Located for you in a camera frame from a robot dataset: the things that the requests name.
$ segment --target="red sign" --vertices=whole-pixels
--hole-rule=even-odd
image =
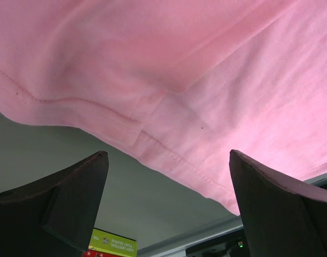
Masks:
[[[88,250],[86,253],[83,254],[83,257],[118,257],[118,256],[109,253],[101,253],[93,250]]]

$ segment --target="pink shirt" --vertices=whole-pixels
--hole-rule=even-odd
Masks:
[[[327,0],[0,0],[0,112],[81,128],[238,214],[231,149],[327,172]]]

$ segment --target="green sign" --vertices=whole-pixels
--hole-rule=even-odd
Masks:
[[[98,229],[93,229],[89,249],[122,257],[136,257],[137,255],[136,241]]]

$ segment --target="ceiling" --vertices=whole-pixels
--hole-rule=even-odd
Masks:
[[[109,175],[97,228],[138,240],[143,248],[229,216],[219,203],[144,167],[74,128],[16,124],[0,114],[0,192],[40,179],[99,151]]]

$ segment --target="seam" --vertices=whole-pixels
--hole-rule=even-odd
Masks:
[[[171,154],[175,155],[176,158],[173,158],[173,161],[175,161],[176,163],[178,163],[179,161],[177,161],[176,159],[179,159],[181,161],[183,161],[184,163],[186,163],[189,166],[189,169],[196,175],[199,175],[201,177],[203,177],[203,179],[208,182],[210,184],[210,182],[216,184],[217,186],[221,187],[222,189],[226,190],[227,192],[233,194],[233,192],[226,188],[224,185],[219,184],[217,181],[215,181],[214,179],[210,178],[203,170],[197,168],[196,166],[194,166],[192,163],[190,163],[188,160],[186,160],[184,157],[182,157],[181,155],[179,155],[178,153],[176,153],[175,151],[169,149],[167,146],[165,146],[162,142],[160,142],[158,139],[156,139],[155,137],[153,137],[152,135],[148,134],[145,131],[142,131],[147,137],[149,137],[150,139],[154,140],[154,142],[161,146],[163,149],[165,149],[166,151],[170,152]]]
[[[0,204],[5,204],[5,203],[13,203],[13,202],[19,202],[19,201],[25,201],[27,199],[32,199],[34,198],[35,196],[38,196],[40,194],[42,194],[43,192],[46,192],[46,191],[50,191],[50,190],[53,190],[55,189],[58,185],[61,185],[62,183],[64,183],[67,179],[69,179],[71,176],[73,176],[73,174],[75,174],[77,171],[81,170],[82,168],[86,167],[87,165],[89,165],[92,161],[94,161],[97,157],[100,156],[100,152],[96,153],[94,156],[92,156],[91,158],[89,158],[88,160],[86,160],[84,163],[82,163],[79,167],[76,167],[70,174],[68,177],[66,177],[63,181],[59,182],[58,184],[54,185],[53,187],[47,189],[47,190],[44,190],[44,191],[40,191],[40,192],[37,192],[37,193],[34,193],[32,195],[28,195],[26,197],[23,197],[23,198],[18,198],[18,199],[10,199],[10,200],[3,200],[2,198],[0,198]]]
[[[256,8],[254,8],[253,10],[251,10],[249,13],[247,13],[247,15],[243,16],[243,18],[241,20],[239,20],[238,22],[236,22],[233,26],[227,28],[225,31],[220,32],[220,33],[216,33],[216,35],[212,38],[207,40],[205,43],[203,43],[201,46],[196,46],[195,49],[190,52],[187,56],[183,57],[180,61],[176,62],[170,69],[168,69],[167,72],[170,72],[172,69],[175,69],[177,66],[179,66],[181,63],[185,62],[188,58],[191,58],[193,55],[198,54],[200,51],[202,51],[203,49],[205,49],[207,46],[209,46],[210,44],[212,44],[214,41],[216,41],[218,38],[220,38],[221,36],[225,35],[228,31],[230,31],[232,28],[234,28],[235,26],[237,26],[239,23],[241,23],[243,20],[245,20],[246,18],[248,18],[253,12],[255,12],[258,8],[260,8],[262,5],[267,4],[267,1],[263,1],[262,3],[260,3]],[[283,9],[283,13],[286,12],[287,9],[289,9],[289,7],[285,7]],[[276,14],[276,18],[278,19],[280,16],[282,15],[282,13],[278,13]]]
[[[312,172],[314,169],[317,169],[317,168],[319,168],[319,167],[321,167],[321,166],[323,166],[323,165],[327,165],[327,162],[324,162],[324,163],[318,164],[318,165],[316,165],[315,167],[312,167],[312,168],[310,168],[310,169],[307,169],[307,170],[305,171],[305,173],[306,173],[306,172]]]
[[[131,113],[130,113],[130,115],[129,115],[130,118],[132,118],[132,116],[133,116],[133,114],[134,114],[134,112],[135,112],[135,109],[136,109],[138,103],[139,103],[140,100],[142,99],[142,96],[143,96],[143,92],[142,92],[141,96],[137,99],[135,106],[132,108]],[[125,135],[126,135],[126,134],[127,134],[127,131],[125,131],[125,132],[123,133],[123,135],[122,135],[122,137],[121,137],[121,140],[120,140],[121,142],[124,141],[124,138],[125,138]]]
[[[8,90],[6,90],[5,88],[2,88],[2,90],[4,90],[4,91],[5,91],[7,94],[9,94],[10,96],[14,97],[14,95],[11,94],[11,93],[10,93]],[[17,99],[17,100],[18,100],[19,102],[21,102],[22,104],[27,105],[27,103],[24,102],[24,101],[22,101],[21,99]],[[126,129],[129,129],[129,130],[131,130],[131,131],[137,131],[137,132],[140,131],[140,129],[138,129],[138,128],[129,127],[129,126],[124,125],[123,123],[120,123],[117,119],[115,119],[115,118],[113,118],[113,117],[111,117],[111,116],[105,115],[103,112],[98,112],[98,111],[96,111],[96,110],[94,110],[94,109],[91,109],[91,108],[89,108],[89,107],[85,107],[85,108],[88,109],[89,111],[92,111],[92,112],[96,112],[96,113],[98,113],[98,115],[106,116],[108,119],[111,119],[114,123],[116,123],[116,124],[118,124],[118,125],[120,125],[120,126],[122,126],[122,127],[125,127]],[[62,108],[50,108],[50,110],[51,110],[51,111],[61,111]],[[73,127],[77,127],[77,126],[75,126],[74,124],[69,124],[69,125],[65,124],[65,125],[60,125],[60,126],[73,126]]]
[[[113,112],[114,114],[124,118],[124,119],[127,119],[131,122],[134,122],[134,123],[141,123],[141,121],[139,120],[135,120],[135,119],[132,119],[132,118],[129,118],[121,113],[119,113],[118,111],[115,111],[114,109],[110,108],[110,107],[107,107],[105,105],[102,105],[100,103],[96,103],[96,102],[93,102],[91,100],[87,100],[87,99],[82,99],[82,98],[78,98],[78,97],[67,97],[67,98],[63,98],[63,99],[56,99],[56,100],[41,100],[41,99],[37,99],[35,96],[33,96],[28,90],[26,90],[20,83],[16,82],[14,79],[12,79],[10,76],[8,76],[5,72],[3,72],[1,69],[0,69],[0,74],[7,78],[10,82],[12,82],[15,86],[17,86],[22,92],[24,92],[25,94],[27,94],[32,100],[35,100],[37,102],[40,102],[40,103],[57,103],[57,102],[69,102],[69,101],[82,101],[82,102],[87,102],[87,103],[90,103],[90,104],[93,104],[93,105],[97,105],[99,107],[102,107],[104,109],[107,109],[108,111],[111,111]]]

